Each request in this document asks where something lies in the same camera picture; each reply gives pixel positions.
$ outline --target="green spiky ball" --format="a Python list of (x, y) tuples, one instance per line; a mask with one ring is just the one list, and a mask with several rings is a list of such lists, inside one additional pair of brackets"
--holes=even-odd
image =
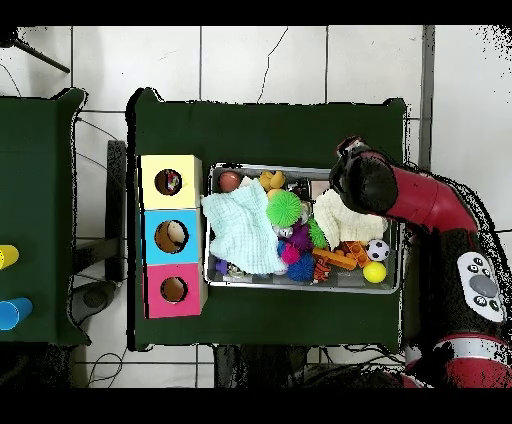
[(316, 222), (315, 218), (309, 218), (308, 225), (309, 236), (311, 237), (313, 245), (320, 249), (325, 249), (328, 243), (327, 240), (325, 239), (322, 229), (318, 226), (318, 223)]
[(300, 199), (290, 191), (280, 191), (272, 196), (267, 205), (270, 222), (281, 228), (290, 227), (300, 217)]

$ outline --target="pink cube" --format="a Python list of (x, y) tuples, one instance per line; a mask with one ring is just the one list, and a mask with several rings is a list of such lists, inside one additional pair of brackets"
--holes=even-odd
[[(203, 279), (202, 267), (198, 263), (148, 265), (149, 318), (170, 318), (200, 315), (208, 295), (208, 286)], [(183, 289), (167, 290), (168, 279), (178, 280)]]

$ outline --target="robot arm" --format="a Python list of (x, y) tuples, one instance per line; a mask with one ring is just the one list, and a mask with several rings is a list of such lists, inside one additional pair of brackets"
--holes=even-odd
[[(338, 155), (330, 183), (348, 208), (414, 224), (428, 235), (428, 269), (420, 270), (428, 291), (421, 332), (431, 351), (443, 352), (446, 383), (512, 386), (504, 304), (512, 278), (497, 237), (488, 252), (481, 246), (479, 226), (490, 228), (482, 221), (483, 205), (475, 208), (476, 219), (449, 180), (394, 165), (360, 137), (341, 143)], [(501, 258), (494, 261), (500, 280), (487, 254)]]

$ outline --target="blue cup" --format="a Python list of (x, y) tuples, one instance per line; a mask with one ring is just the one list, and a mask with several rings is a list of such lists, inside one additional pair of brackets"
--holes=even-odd
[(12, 330), (32, 312), (32, 302), (26, 297), (0, 302), (0, 330)]

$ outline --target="green table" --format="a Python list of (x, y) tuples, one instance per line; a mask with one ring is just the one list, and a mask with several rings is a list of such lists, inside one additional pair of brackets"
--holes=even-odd
[(52, 99), (0, 97), (0, 244), (20, 252), (0, 270), (0, 299), (28, 297), (34, 310), (0, 342), (90, 343), (68, 316), (75, 220), (74, 115), (85, 93)]
[[(330, 168), (337, 144), (354, 134), (401, 163), (405, 111), (402, 99), (384, 105), (230, 105), (163, 102), (152, 89), (139, 89), (127, 108), (127, 185), (135, 188), (135, 155), (143, 154), (193, 154), (202, 160), (204, 175), (215, 162)], [(400, 290), (364, 295), (210, 287), (200, 316), (144, 319), (134, 190), (128, 204), (133, 223), (128, 228), (128, 336), (135, 348), (151, 343), (382, 343), (398, 349)]]

